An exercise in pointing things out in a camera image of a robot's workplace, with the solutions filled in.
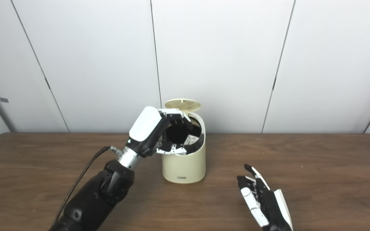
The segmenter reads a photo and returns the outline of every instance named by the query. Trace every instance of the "robotic arm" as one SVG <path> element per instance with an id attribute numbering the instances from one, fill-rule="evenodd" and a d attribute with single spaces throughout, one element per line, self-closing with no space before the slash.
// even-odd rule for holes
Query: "robotic arm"
<path id="1" fill-rule="evenodd" d="M 64 213 L 50 231 L 94 231 L 107 218 L 112 209 L 128 194 L 134 183 L 134 170 L 138 163 L 155 152 L 186 154 L 183 146 L 159 141 L 170 123 L 181 123 L 193 128 L 187 114 L 176 108 L 146 107 L 129 131 L 129 139 L 121 151 L 113 146 L 117 159 L 109 161 L 104 170 L 92 177 L 66 204 Z"/>

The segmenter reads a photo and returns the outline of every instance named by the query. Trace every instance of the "black cable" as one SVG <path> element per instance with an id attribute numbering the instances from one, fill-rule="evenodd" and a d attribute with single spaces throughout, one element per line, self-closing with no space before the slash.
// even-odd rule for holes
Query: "black cable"
<path id="1" fill-rule="evenodd" d="M 59 219 L 59 216 L 61 215 L 62 211 L 64 210 L 65 208 L 65 205 L 66 203 L 68 202 L 68 199 L 69 197 L 71 196 L 72 192 L 74 191 L 76 185 L 79 183 L 79 181 L 81 180 L 81 178 L 84 176 L 85 172 L 88 170 L 88 168 L 91 166 L 91 164 L 94 162 L 95 159 L 98 158 L 98 156 L 100 156 L 101 154 L 103 154 L 104 152 L 106 152 L 108 149 L 110 148 L 110 146 L 107 146 L 107 147 L 104 147 L 102 148 L 100 151 L 98 151 L 93 157 L 92 159 L 88 162 L 88 164 L 85 166 L 85 168 L 82 170 L 81 174 L 79 175 L 79 177 L 76 179 L 74 185 L 71 187 L 71 189 L 69 190 L 68 194 L 66 195 L 65 199 L 64 199 L 64 202 L 62 203 L 61 207 L 59 208 L 59 211 L 57 213 L 57 215 L 55 216 L 55 219 L 54 219 L 54 222 L 52 223 L 51 227 L 54 226 L 55 222 L 57 222 L 57 220 Z"/>

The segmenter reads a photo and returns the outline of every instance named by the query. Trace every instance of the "trash can lid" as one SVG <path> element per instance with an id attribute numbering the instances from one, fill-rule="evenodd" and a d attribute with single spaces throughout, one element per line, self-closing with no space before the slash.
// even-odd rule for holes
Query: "trash can lid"
<path id="1" fill-rule="evenodd" d="M 187 98 L 174 98 L 165 103 L 166 108 L 178 108 L 181 111 L 196 111 L 201 108 L 197 101 Z"/>

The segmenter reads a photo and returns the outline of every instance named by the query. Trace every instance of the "wooden table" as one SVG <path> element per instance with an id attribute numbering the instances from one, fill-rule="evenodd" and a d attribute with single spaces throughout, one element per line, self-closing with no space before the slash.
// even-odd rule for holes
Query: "wooden table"
<path id="1" fill-rule="evenodd" d="M 126 134 L 0 135 L 0 230 L 46 231 L 66 193 L 103 146 Z M 115 157 L 106 152 L 77 187 Z M 259 231 L 236 176 L 248 163 L 283 190 L 294 230 L 370 230 L 369 134 L 209 134 L 207 175 L 194 184 L 164 180 L 161 157 L 144 160 L 135 184 L 100 230 Z"/>

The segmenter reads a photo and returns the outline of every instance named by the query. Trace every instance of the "trash can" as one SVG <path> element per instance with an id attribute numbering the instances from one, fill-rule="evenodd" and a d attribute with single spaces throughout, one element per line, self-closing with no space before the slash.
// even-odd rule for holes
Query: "trash can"
<path id="1" fill-rule="evenodd" d="M 167 101 L 166 108 L 178 108 L 188 114 L 193 129 L 188 130 L 183 124 L 172 123 L 166 129 L 165 138 L 174 144 L 187 146 L 191 152 L 186 155 L 163 155 L 163 177 L 174 183 L 189 184 L 202 180 L 206 172 L 205 161 L 205 124 L 204 120 L 193 111 L 201 104 L 191 99 L 176 98 Z"/>

